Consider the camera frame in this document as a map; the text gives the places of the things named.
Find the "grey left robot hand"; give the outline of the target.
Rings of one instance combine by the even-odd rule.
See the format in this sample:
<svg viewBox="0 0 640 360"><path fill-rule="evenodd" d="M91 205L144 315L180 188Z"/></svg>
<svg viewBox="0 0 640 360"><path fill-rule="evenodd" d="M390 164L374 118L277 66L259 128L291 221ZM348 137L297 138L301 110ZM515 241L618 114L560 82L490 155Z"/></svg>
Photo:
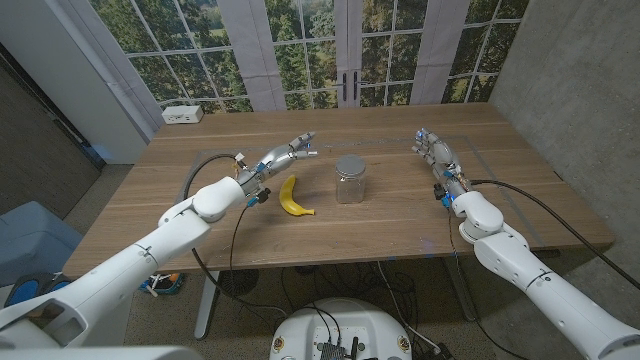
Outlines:
<svg viewBox="0 0 640 360"><path fill-rule="evenodd" d="M271 149L255 165L242 165L236 181L244 194L257 194L264 182L288 169L296 160L317 156L317 151L309 149L315 135L315 132L303 133L288 144Z"/></svg>

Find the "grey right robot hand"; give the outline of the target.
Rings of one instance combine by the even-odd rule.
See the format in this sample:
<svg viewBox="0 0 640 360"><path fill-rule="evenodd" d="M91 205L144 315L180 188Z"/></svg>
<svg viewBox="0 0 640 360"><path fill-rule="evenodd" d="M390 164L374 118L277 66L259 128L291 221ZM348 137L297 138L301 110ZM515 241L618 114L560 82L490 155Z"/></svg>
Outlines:
<svg viewBox="0 0 640 360"><path fill-rule="evenodd" d="M412 150L432 168L436 178L434 196L445 208L450 208L457 197L473 190L458 155L446 142L427 129L417 131L415 141Z"/></svg>

